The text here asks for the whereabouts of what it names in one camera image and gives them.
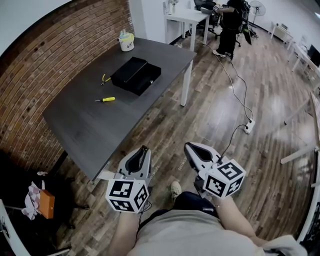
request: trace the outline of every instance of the gray table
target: gray table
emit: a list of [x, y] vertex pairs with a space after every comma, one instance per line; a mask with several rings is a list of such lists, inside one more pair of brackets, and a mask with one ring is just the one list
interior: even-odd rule
[[[108, 179], [108, 172], [100, 173], [109, 158], [184, 70], [182, 97], [187, 99], [190, 62], [195, 56], [195, 52], [187, 49], [141, 38], [135, 38], [132, 51], [123, 52], [116, 45], [61, 90], [45, 109], [44, 119], [65, 151], [90, 179], [98, 176]], [[131, 57], [160, 67], [161, 76], [141, 96], [116, 87], [111, 81], [101, 86], [103, 74], [110, 77]], [[95, 102], [107, 97], [116, 100]]]

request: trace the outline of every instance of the brick wall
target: brick wall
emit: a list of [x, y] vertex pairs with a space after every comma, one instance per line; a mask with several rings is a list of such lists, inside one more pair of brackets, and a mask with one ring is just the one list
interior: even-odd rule
[[62, 146], [43, 119], [57, 93], [133, 32], [127, 0], [74, 0], [46, 15], [0, 57], [0, 150], [26, 170], [50, 170]]

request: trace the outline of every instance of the table leg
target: table leg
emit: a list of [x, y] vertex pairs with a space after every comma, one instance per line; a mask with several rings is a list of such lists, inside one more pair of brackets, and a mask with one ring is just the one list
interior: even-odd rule
[[195, 43], [196, 43], [196, 33], [197, 33], [197, 23], [192, 23], [192, 35], [191, 35], [191, 43], [190, 43], [190, 51], [195, 51]]
[[308, 64], [308, 63], [305, 63], [305, 66], [304, 66], [304, 68], [303, 68], [303, 72], [306, 71], [306, 69], [307, 69], [308, 66], [309, 66], [309, 64]]
[[187, 103], [187, 98], [188, 98], [188, 91], [189, 91], [189, 85], [190, 85], [190, 80], [191, 80], [191, 71], [192, 71], [192, 65], [193, 65], [193, 60], [190, 62], [188, 68], [184, 72], [184, 77], [183, 77], [183, 86], [182, 86], [182, 95], [181, 95], [181, 106], [185, 106]]
[[292, 58], [292, 55], [294, 55], [294, 52], [295, 52], [295, 49], [293, 48], [290, 55], [289, 55], [289, 58], [288, 58], [288, 62], [290, 61], [290, 59]]
[[182, 38], [186, 38], [186, 23], [181, 22], [182, 24]]
[[49, 254], [47, 256], [58, 256], [58, 255], [62, 255], [62, 254], [65, 254], [67, 252], [70, 252], [71, 250], [71, 247], [68, 247], [68, 248], [63, 248], [63, 249], [60, 249], [58, 250], [57, 252], [54, 252], [52, 254]]
[[313, 183], [311, 185], [311, 188], [315, 188], [315, 187], [318, 187], [318, 186], [320, 186], [320, 182]]
[[272, 25], [274, 25], [273, 22], [271, 22], [270, 29], [268, 29], [268, 35], [272, 33], [272, 29], [273, 29], [273, 28], [272, 28]]
[[168, 20], [164, 19], [164, 41], [166, 44], [169, 44], [168, 42]]
[[294, 39], [293, 38], [291, 38], [291, 40], [290, 40], [290, 42], [289, 42], [289, 45], [288, 45], [288, 51], [290, 50], [290, 48], [291, 48], [291, 45], [292, 45], [292, 43], [293, 43], [293, 41], [294, 41]]
[[207, 44], [207, 38], [208, 38], [208, 29], [209, 29], [209, 19], [210, 16], [206, 17], [205, 19], [205, 27], [204, 27], [204, 38], [203, 38], [203, 44]]
[[297, 114], [300, 113], [300, 111], [306, 109], [309, 101], [310, 98], [308, 98], [292, 115], [290, 115], [286, 120], [284, 120], [284, 124], [287, 125], [292, 120], [292, 118], [294, 118]]
[[285, 158], [282, 158], [282, 159], [280, 160], [280, 163], [281, 163], [282, 165], [284, 165], [284, 164], [286, 164], [286, 163], [288, 163], [288, 162], [290, 162], [290, 161], [292, 161], [292, 160], [295, 160], [295, 159], [303, 156], [304, 154], [306, 154], [306, 153], [308, 153], [308, 152], [310, 152], [310, 151], [312, 151], [312, 150], [315, 150], [315, 149], [316, 149], [316, 146], [317, 146], [317, 145], [316, 145], [315, 142], [314, 142], [314, 143], [311, 143], [311, 144], [305, 146], [303, 149], [300, 149], [299, 151], [294, 152], [293, 154], [288, 155], [288, 156], [285, 157]]
[[301, 60], [301, 57], [298, 56], [298, 59], [296, 60], [294, 66], [293, 66], [292, 72], [295, 72], [296, 68], [298, 67], [298, 64], [299, 64], [300, 60]]
[[276, 25], [274, 25], [274, 28], [272, 30], [272, 33], [271, 33], [271, 39], [274, 38], [274, 34], [275, 34], [275, 31], [276, 31]]

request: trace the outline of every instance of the gray shirt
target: gray shirt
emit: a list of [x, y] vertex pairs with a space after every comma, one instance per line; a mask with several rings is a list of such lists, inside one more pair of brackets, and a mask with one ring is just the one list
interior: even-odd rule
[[198, 210], [170, 210], [137, 234], [128, 256], [307, 256], [291, 235], [256, 246], [248, 237], [225, 230], [220, 221]]

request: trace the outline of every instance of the fan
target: fan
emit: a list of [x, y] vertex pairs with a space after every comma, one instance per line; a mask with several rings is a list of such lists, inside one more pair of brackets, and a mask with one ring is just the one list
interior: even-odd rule
[[266, 14], [266, 7], [262, 4], [262, 2], [259, 1], [252, 1], [250, 3], [250, 6], [255, 9], [255, 15], [254, 15], [254, 19], [253, 19], [253, 24], [255, 24], [255, 20], [257, 16], [263, 16]]

